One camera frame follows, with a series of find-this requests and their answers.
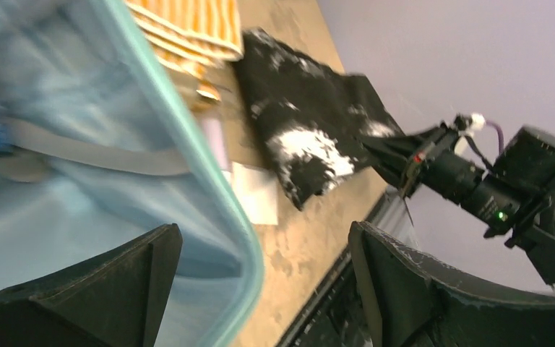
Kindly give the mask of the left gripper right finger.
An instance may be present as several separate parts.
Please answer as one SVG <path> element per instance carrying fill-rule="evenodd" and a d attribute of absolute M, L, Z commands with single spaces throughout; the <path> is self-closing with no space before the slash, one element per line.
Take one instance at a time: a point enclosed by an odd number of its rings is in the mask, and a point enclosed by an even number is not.
<path fill-rule="evenodd" d="M 375 346 L 555 346 L 555 296 L 475 277 L 367 222 L 348 246 Z"/>

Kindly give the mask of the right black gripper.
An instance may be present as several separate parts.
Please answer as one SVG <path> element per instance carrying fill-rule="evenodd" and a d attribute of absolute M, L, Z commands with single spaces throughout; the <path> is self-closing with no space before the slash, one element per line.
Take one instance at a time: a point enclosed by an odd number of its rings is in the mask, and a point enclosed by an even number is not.
<path fill-rule="evenodd" d="M 359 135 L 356 140 L 371 153 L 374 170 L 402 198 L 425 185 L 445 199 L 459 199 L 465 170 L 465 160 L 454 152 L 459 138 L 459 130 L 443 123 L 412 134 Z"/>

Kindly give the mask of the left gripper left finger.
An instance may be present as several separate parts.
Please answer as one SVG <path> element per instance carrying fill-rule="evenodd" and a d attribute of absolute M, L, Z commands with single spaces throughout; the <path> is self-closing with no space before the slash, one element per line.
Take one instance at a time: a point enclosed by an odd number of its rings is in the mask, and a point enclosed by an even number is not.
<path fill-rule="evenodd" d="M 183 240 L 165 224 L 0 291 L 0 346 L 153 346 Z"/>

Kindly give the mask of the black white patterned garment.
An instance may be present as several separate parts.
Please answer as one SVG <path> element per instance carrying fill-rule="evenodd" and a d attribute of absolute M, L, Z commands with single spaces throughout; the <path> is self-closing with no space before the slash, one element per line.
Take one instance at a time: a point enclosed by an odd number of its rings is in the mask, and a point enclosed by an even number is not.
<path fill-rule="evenodd" d="M 359 137 L 401 132 L 366 76 L 335 72 L 261 28 L 243 41 L 233 68 L 246 112 L 296 208 L 371 165 Z"/>

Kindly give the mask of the lavender white tube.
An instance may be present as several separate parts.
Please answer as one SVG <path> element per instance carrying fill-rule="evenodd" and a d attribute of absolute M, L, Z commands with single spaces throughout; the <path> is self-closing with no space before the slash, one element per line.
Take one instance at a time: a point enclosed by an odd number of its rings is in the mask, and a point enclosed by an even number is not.
<path fill-rule="evenodd" d="M 218 166 L 222 171 L 231 172 L 231 161 L 226 149 L 222 122 L 216 118 L 203 118 L 199 124 Z"/>

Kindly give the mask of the small gold capped bottle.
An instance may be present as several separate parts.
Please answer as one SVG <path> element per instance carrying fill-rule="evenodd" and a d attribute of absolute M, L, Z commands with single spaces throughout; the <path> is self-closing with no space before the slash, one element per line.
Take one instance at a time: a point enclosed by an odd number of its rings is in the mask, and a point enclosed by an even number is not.
<path fill-rule="evenodd" d="M 211 82 L 206 80 L 199 82 L 196 93 L 197 96 L 192 106 L 192 109 L 196 111 L 213 108 L 222 103 L 219 90 Z"/>

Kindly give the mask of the orange white striped cloth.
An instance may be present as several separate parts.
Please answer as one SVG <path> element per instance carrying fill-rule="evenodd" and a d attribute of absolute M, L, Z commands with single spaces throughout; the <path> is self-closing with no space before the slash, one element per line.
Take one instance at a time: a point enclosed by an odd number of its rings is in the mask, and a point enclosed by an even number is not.
<path fill-rule="evenodd" d="M 200 79 L 244 55 L 236 0 L 132 0 L 126 6 L 169 70 Z"/>

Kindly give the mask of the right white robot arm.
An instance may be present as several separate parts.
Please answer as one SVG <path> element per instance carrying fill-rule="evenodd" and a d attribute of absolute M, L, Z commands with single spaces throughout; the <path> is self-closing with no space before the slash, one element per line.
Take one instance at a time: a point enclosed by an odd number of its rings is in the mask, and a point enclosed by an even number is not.
<path fill-rule="evenodd" d="M 523 249 L 549 285 L 555 284 L 555 136 L 523 126 L 494 162 L 481 166 L 456 153 L 472 143 L 464 118 L 396 137 L 360 137 L 373 166 L 403 197 L 420 186 L 440 194 L 487 225 L 485 237 L 505 235 Z"/>

